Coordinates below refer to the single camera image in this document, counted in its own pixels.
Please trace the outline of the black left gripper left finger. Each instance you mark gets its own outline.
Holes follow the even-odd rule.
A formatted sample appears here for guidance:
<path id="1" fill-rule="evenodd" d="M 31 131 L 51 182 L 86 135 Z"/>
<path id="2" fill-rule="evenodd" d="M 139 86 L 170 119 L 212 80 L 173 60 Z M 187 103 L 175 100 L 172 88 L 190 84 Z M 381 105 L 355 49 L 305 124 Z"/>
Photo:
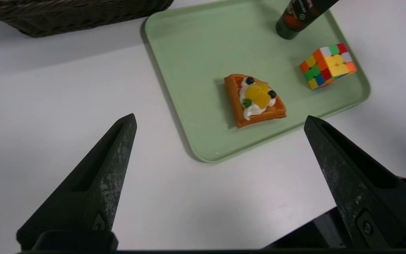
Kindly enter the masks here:
<path id="1" fill-rule="evenodd" d="M 112 232 L 137 122 L 117 120 L 16 233 L 21 249 L 117 249 Z"/>

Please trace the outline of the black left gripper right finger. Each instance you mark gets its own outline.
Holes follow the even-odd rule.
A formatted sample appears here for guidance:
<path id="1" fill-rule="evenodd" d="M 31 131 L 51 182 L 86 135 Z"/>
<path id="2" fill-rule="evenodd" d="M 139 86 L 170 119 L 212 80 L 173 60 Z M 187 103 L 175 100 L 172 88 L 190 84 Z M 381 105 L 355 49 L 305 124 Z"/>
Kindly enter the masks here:
<path id="1" fill-rule="evenodd" d="M 406 179 L 322 119 L 308 116 L 303 129 L 353 245 L 406 248 Z"/>

